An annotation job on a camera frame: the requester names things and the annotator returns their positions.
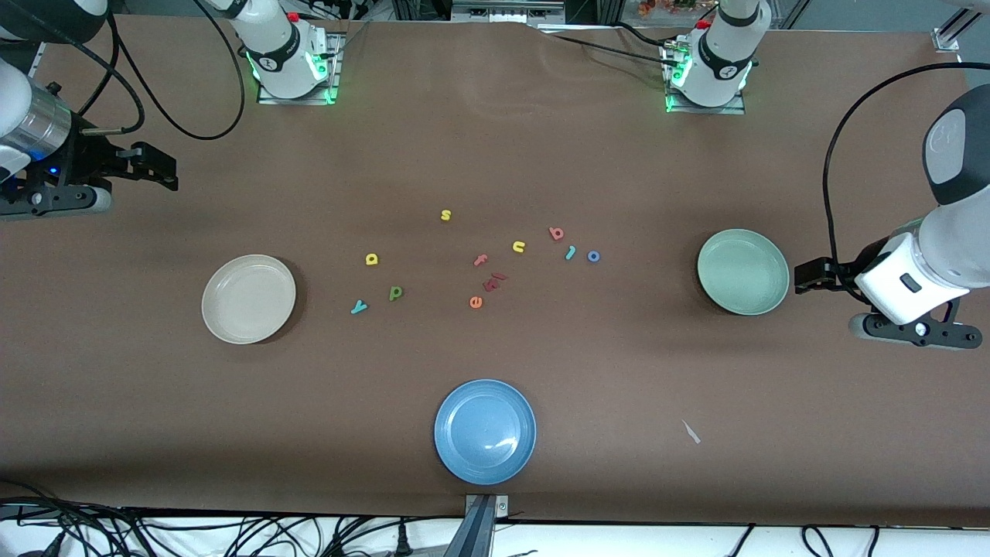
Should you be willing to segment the table cover sheet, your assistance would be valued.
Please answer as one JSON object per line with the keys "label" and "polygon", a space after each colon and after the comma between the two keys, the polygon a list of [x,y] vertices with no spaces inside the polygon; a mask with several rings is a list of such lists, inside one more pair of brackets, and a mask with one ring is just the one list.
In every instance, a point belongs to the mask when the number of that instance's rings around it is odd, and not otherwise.
{"label": "table cover sheet", "polygon": [[[0,477],[106,505],[461,514],[436,409],[498,378],[538,421],[497,487],[526,521],[987,528],[990,341],[860,340],[862,307],[830,292],[735,316],[695,275],[728,228],[792,265],[827,254],[842,114],[944,56],[925,32],[815,31],[757,56],[745,115],[666,113],[643,61],[520,24],[372,22],[333,106],[251,103],[216,142],[149,117],[177,193],[120,181],[105,214],[0,223]],[[200,304],[247,255],[297,299],[234,345]]]}

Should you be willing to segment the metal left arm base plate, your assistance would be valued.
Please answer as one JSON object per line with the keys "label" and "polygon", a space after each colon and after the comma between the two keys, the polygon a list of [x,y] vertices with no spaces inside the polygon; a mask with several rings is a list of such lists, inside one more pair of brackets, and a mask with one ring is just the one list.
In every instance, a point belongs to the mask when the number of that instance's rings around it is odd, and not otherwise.
{"label": "metal left arm base plate", "polygon": [[742,90],[753,64],[711,68],[695,55],[695,43],[666,41],[659,47],[664,68],[666,111],[694,114],[743,115]]}

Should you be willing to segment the blue plate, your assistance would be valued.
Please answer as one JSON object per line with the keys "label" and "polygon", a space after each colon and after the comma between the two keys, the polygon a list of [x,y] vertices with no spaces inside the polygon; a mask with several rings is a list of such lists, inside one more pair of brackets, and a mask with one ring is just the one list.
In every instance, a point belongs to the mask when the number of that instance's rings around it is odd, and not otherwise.
{"label": "blue plate", "polygon": [[443,466],[475,486],[504,484],[534,454],[538,426],[522,391],[495,378],[457,385],[439,406],[432,440]]}

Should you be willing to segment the beige brown plate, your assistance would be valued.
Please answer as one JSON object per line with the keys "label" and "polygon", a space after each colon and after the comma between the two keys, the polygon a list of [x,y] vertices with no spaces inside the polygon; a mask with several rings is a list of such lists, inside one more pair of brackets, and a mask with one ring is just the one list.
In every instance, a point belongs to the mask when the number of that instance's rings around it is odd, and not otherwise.
{"label": "beige brown plate", "polygon": [[277,333],[293,314],[294,275],[278,258],[233,258],[213,274],[201,299],[207,329],[234,345],[255,344]]}

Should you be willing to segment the pale green plate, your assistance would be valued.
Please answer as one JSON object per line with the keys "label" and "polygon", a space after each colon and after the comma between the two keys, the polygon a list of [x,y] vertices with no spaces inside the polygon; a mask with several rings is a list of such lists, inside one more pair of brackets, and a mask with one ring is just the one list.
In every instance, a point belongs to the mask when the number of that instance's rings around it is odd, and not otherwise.
{"label": "pale green plate", "polygon": [[727,229],[705,241],[696,261],[708,299],[735,315],[771,313],[790,290],[790,267],[768,237],[747,229]]}

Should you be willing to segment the orange flower decoration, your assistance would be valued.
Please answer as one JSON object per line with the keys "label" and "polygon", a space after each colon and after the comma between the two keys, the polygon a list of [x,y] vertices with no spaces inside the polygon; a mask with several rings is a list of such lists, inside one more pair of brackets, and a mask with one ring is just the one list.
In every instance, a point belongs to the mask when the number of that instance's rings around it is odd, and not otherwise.
{"label": "orange flower decoration", "polygon": [[707,0],[639,0],[637,14],[643,19],[687,15],[706,6]]}

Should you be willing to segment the grey metal box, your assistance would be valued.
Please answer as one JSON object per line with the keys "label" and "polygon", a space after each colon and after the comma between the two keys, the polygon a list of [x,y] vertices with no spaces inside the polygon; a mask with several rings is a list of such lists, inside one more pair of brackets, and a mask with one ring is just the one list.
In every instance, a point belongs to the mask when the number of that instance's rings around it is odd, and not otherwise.
{"label": "grey metal box", "polygon": [[452,0],[449,21],[564,25],[565,0]]}

